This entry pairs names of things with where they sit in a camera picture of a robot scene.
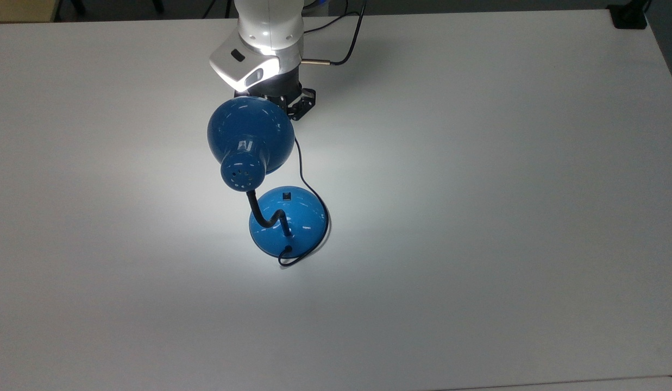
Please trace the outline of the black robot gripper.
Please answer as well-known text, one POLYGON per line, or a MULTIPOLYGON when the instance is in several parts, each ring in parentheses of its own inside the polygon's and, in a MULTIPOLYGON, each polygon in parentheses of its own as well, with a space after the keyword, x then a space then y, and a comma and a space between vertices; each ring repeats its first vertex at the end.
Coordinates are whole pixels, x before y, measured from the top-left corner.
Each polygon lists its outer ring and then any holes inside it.
POLYGON ((299 69, 260 81, 234 97, 260 97, 276 104, 292 121, 299 121, 316 106, 316 91, 306 89, 299 82, 299 69))

